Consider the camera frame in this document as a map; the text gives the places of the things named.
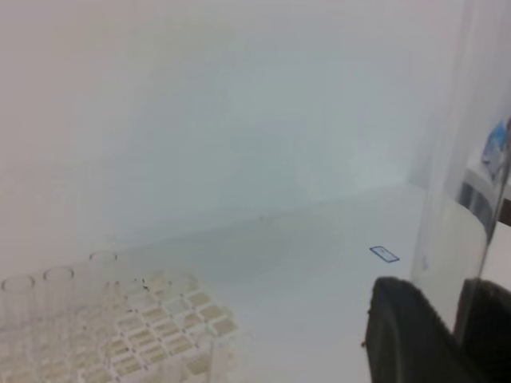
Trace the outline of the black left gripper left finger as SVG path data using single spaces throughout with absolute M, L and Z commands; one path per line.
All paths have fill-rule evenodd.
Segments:
M 478 382 L 435 309 L 410 282 L 374 282 L 364 340 L 373 382 Z

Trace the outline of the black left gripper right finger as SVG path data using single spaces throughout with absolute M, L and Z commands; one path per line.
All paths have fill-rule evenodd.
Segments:
M 487 280 L 464 281 L 455 338 L 490 382 L 510 381 L 510 291 Z

